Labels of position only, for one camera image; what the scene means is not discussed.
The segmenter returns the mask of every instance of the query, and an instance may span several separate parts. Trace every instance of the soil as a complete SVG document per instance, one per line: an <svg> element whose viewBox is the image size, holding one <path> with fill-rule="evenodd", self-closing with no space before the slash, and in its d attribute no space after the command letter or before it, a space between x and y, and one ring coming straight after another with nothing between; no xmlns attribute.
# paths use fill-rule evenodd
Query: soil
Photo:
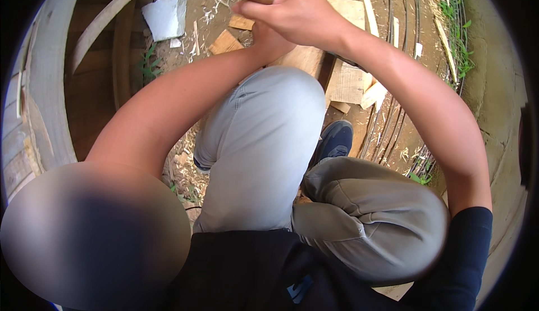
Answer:
<svg viewBox="0 0 539 311"><path fill-rule="evenodd" d="M164 72L171 71L189 62L203 59L209 55L208 46L219 36L219 34L228 29L236 38L239 38L242 44L249 45L251 36L248 31L241 31L227 27L232 11L227 5L232 5L237 0L187 0L187 11L185 17L185 36L181 38L182 46L179 48L170 48L169 41L159 42L156 45L155 54L157 58L163 58L159 64ZM423 45L420 63L429 70L436 72L441 78L445 77L446 60L442 50L440 39L434 23L434 15L439 14L437 6L439 0L419 0L420 3L420 24L419 42ZM390 10L393 15L399 19L401 31L399 36L399 47L404 45L404 31L406 28L405 3L404 0L371 0L378 23L380 37L387 38L389 30ZM408 40L406 52L412 55L414 53L415 37L415 0L408 0ZM199 33L200 55L196 55L194 49L193 23L197 21ZM379 136L383 135L384 126L387 126L387 136L380 138L380 146L377 150L377 161L382 160L382 156L390 140L390 133L396 123L399 106L396 107L392 120L390 117L392 96L387 94L386 99L380 110L375 130L371 136L368 151L365 159L374 160L374 152L379 143ZM367 127L371 118L371 108L363 110L359 105L352 105L350 111L344 114L333 107L328 109L324 124L337 120L347 119L354 127L354 143L350 156L358 156L362 145L366 142ZM167 184L173 183L175 191L186 199L185 207L203 204L206 186L209 177L200 174L193 165L192 153L195 145L195 134L199 130L200 122L193 126L174 146L163 169L163 181ZM406 117L401 135L397 141L394 152L387 161L387 166L400 173L406 173L412 164L412 156L422 147L423 142L410 119ZM441 194L445 186L441 176L436 176L429 184ZM188 211L191 223L199 215L200 209L191 209Z"/></svg>

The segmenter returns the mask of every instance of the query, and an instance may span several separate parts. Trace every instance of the dark blue shoe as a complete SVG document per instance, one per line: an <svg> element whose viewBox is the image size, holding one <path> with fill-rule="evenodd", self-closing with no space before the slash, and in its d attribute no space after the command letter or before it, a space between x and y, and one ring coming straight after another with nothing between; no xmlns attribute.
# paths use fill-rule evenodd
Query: dark blue shoe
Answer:
<svg viewBox="0 0 539 311"><path fill-rule="evenodd" d="M354 131L347 120L337 120L329 124L322 132L314 152L314 165L324 158L346 157L352 148Z"/></svg>

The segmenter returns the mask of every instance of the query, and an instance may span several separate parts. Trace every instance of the person's left hand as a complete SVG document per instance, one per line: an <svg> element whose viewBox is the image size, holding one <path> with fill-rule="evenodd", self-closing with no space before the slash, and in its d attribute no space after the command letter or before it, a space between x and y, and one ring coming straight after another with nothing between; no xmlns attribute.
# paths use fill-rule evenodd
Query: person's left hand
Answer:
<svg viewBox="0 0 539 311"><path fill-rule="evenodd" d="M292 51L295 44L287 41L266 23L256 21L253 25L253 45L260 51L260 54L271 63L280 56Z"/></svg>

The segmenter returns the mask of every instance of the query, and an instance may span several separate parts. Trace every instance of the leg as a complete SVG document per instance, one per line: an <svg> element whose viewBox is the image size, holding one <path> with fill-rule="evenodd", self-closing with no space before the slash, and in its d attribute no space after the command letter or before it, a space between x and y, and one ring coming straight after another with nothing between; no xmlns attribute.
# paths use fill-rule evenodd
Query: leg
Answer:
<svg viewBox="0 0 539 311"><path fill-rule="evenodd" d="M239 85L197 136L195 159L211 173L194 231L290 227L324 114L320 84L301 70L266 68Z"/></svg>
<svg viewBox="0 0 539 311"><path fill-rule="evenodd" d="M410 282L441 253L449 222L444 202L386 167L325 158L305 175L305 191L314 203L294 206L294 232L373 286Z"/></svg>

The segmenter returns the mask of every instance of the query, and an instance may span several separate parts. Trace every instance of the shirt sleeve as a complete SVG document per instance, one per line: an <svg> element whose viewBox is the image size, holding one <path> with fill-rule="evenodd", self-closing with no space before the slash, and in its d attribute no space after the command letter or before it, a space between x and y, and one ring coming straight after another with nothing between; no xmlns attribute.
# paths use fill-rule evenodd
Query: shirt sleeve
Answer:
<svg viewBox="0 0 539 311"><path fill-rule="evenodd" d="M400 303L427 310L473 310L492 235L492 213L484 207L460 211L451 220L440 261L415 281Z"/></svg>

